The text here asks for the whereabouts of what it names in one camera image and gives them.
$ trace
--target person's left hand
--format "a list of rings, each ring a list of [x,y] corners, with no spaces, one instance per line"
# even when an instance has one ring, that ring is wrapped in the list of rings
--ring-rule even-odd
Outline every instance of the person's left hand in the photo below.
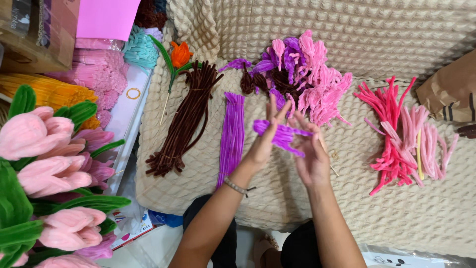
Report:
[[[253,173],[258,172],[268,162],[271,156],[271,149],[273,148],[274,135],[278,129],[278,124],[283,121],[286,112],[291,108],[291,101],[287,101],[281,111],[276,109],[276,97],[274,94],[269,95],[269,103],[266,104],[266,119],[269,121],[269,127],[263,133],[263,136],[258,136],[251,146],[250,150],[243,158],[243,162],[251,164]]]

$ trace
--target cardboard box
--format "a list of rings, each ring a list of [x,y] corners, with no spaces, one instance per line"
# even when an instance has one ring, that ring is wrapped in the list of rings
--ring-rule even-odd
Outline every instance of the cardboard box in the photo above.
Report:
[[[44,0],[42,8],[37,0],[33,1],[30,28],[25,38],[0,29],[0,42],[5,47],[0,72],[70,70],[78,14],[79,0]]]

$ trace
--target leg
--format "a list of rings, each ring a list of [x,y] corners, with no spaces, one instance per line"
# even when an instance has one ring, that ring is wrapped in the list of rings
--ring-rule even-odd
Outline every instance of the leg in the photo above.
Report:
[[[183,230],[187,229],[190,222],[192,222],[195,215],[210,199],[211,195],[205,195],[193,200],[193,203],[187,208],[183,214]],[[236,251],[237,251],[237,224],[235,219],[231,221],[225,236],[222,238],[217,249],[211,256],[214,268],[229,268],[236,267]]]
[[[284,241],[281,265],[283,268],[322,267],[312,220],[299,226]]]

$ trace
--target brown paper bag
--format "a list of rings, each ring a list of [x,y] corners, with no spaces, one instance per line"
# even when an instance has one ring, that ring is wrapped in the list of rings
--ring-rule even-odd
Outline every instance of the brown paper bag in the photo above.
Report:
[[[416,90],[420,103],[436,120],[475,120],[476,50],[433,74]]]

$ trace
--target purple pipe cleaner bundle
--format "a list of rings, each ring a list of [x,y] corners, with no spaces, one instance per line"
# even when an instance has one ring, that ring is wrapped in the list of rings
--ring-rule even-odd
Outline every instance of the purple pipe cleaner bundle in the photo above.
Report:
[[[255,120],[253,124],[253,130],[258,133],[258,135],[262,136],[263,133],[269,126],[268,120]],[[294,134],[302,135],[302,136],[312,136],[311,132],[307,132],[304,130],[288,127],[285,125],[278,125],[278,130],[276,130],[276,135],[274,135],[272,143],[277,147],[289,151],[297,156],[304,157],[305,154],[301,151],[298,151],[292,148],[289,144],[293,142]]]
[[[225,181],[241,162],[243,145],[245,144],[245,110],[242,95],[225,92],[227,111],[223,121],[223,132],[220,144],[220,172],[216,189]]]

